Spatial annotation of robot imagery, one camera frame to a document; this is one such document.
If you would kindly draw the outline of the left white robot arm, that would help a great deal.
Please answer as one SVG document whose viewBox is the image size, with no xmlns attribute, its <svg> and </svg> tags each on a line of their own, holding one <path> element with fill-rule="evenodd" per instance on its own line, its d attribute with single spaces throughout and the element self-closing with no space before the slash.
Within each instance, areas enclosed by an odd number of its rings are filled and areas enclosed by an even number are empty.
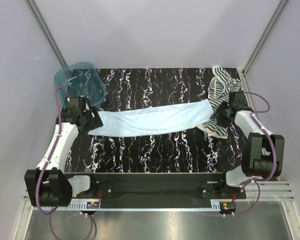
<svg viewBox="0 0 300 240">
<path fill-rule="evenodd" d="M 43 211 L 67 207 L 73 197 L 83 194 L 93 198 L 98 186 L 89 175 L 65 176 L 65 165 L 76 138 L 100 128 L 103 122 L 95 107 L 67 107 L 59 111 L 54 135 L 42 160 L 24 175 L 31 204 Z"/>
</svg>

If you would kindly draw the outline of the black white striped towel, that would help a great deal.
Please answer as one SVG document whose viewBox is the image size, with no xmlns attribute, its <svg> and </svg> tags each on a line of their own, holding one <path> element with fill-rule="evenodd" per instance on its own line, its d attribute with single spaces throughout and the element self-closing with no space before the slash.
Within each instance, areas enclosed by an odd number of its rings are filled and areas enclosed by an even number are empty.
<svg viewBox="0 0 300 240">
<path fill-rule="evenodd" d="M 215 114 L 217 108 L 221 106 L 223 102 L 228 102 L 230 92 L 239 92 L 242 87 L 242 82 L 238 78 L 233 78 L 223 67 L 212 67 L 213 78 L 210 81 L 208 87 L 208 101 Z M 209 136 L 227 139 L 228 138 L 228 126 L 223 127 L 220 123 L 217 123 L 216 118 L 211 118 L 208 122 L 202 123 L 197 126 L 199 130 L 208 134 Z"/>
</svg>

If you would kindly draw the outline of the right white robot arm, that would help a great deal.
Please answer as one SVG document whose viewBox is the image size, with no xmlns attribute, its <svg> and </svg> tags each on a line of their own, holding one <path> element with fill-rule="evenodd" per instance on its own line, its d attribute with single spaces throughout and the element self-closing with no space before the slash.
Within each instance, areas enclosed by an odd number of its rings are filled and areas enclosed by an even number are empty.
<svg viewBox="0 0 300 240">
<path fill-rule="evenodd" d="M 224 172 L 217 183 L 220 197 L 229 198 L 249 183 L 266 182 L 281 175 L 285 139 L 268 130 L 250 107 L 223 102 L 213 118 L 223 127 L 235 123 L 246 137 L 240 166 Z"/>
</svg>

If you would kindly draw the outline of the light blue towel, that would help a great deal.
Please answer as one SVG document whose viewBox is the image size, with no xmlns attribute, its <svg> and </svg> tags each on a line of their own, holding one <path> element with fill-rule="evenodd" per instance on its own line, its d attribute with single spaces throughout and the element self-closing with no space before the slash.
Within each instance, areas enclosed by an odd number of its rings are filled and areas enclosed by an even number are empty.
<svg viewBox="0 0 300 240">
<path fill-rule="evenodd" d="M 140 137 L 163 135 L 193 129 L 210 120 L 213 109 L 205 99 L 120 112 L 100 111 L 103 126 L 88 132 L 91 136 Z"/>
</svg>

